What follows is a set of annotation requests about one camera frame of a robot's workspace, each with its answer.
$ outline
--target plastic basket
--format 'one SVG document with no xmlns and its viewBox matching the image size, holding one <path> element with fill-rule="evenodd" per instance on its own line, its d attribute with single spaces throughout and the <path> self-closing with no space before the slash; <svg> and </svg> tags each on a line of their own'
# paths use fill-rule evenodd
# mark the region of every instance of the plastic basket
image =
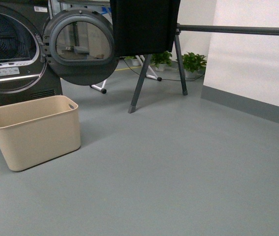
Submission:
<svg viewBox="0 0 279 236">
<path fill-rule="evenodd" d="M 57 95 L 0 107 L 0 150 L 22 171 L 81 145 L 78 105 Z"/>
</svg>

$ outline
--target rack leg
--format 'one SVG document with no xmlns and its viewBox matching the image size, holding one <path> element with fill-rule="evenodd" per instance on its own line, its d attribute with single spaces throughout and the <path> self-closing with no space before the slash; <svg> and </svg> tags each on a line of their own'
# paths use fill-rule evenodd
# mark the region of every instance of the rack leg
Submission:
<svg viewBox="0 0 279 236">
<path fill-rule="evenodd" d="M 178 66 L 179 66 L 179 72 L 180 72 L 183 95 L 187 95 L 185 73 L 184 73 L 184 68 L 183 68 L 182 52 L 181 52 L 181 46 L 180 46 L 180 40 L 179 40 L 179 35 L 178 34 L 175 35 L 174 45 L 175 45 L 177 58 L 178 58 Z"/>
<path fill-rule="evenodd" d="M 137 82 L 137 86 L 136 86 L 136 89 L 135 89 L 135 92 L 134 92 L 134 95 L 133 95 L 133 99 L 132 99 L 132 101 L 130 103 L 130 106 L 129 106 L 129 109 L 128 109 L 128 113 L 133 113 L 133 112 L 136 111 L 136 104 L 137 104 L 139 94 L 140 94 L 141 88 L 143 86 L 145 77 L 146 77 L 148 66 L 149 66 L 150 61 L 151 61 L 151 56 L 152 55 L 149 54 L 145 58 L 143 68 L 141 69 L 139 79 L 138 79 L 138 82 Z"/>
</svg>

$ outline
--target wall skirting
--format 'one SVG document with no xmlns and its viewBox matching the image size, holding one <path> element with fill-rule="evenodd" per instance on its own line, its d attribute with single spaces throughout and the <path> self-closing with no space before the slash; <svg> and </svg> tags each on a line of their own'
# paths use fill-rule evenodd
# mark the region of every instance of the wall skirting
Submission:
<svg viewBox="0 0 279 236">
<path fill-rule="evenodd" d="M 279 123 L 279 106 L 203 86 L 201 98 Z"/>
</svg>

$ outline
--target dryer door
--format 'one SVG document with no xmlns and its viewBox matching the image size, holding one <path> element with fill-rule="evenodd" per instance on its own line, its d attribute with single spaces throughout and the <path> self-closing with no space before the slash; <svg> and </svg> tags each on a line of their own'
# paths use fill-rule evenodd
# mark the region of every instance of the dryer door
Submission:
<svg viewBox="0 0 279 236">
<path fill-rule="evenodd" d="M 50 67 L 64 80 L 94 85 L 117 67 L 112 24 L 98 12 L 69 8 L 48 23 L 42 52 Z"/>
</svg>

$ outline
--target metal pole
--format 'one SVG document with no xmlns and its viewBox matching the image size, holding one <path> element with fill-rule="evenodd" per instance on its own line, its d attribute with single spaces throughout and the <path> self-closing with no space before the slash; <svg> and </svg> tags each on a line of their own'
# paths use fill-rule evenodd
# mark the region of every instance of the metal pole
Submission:
<svg viewBox="0 0 279 236">
<path fill-rule="evenodd" d="M 200 32 L 279 35 L 279 28 L 271 28 L 271 27 L 193 26 L 193 25 L 178 24 L 178 29 L 184 31 L 200 31 Z"/>
</svg>

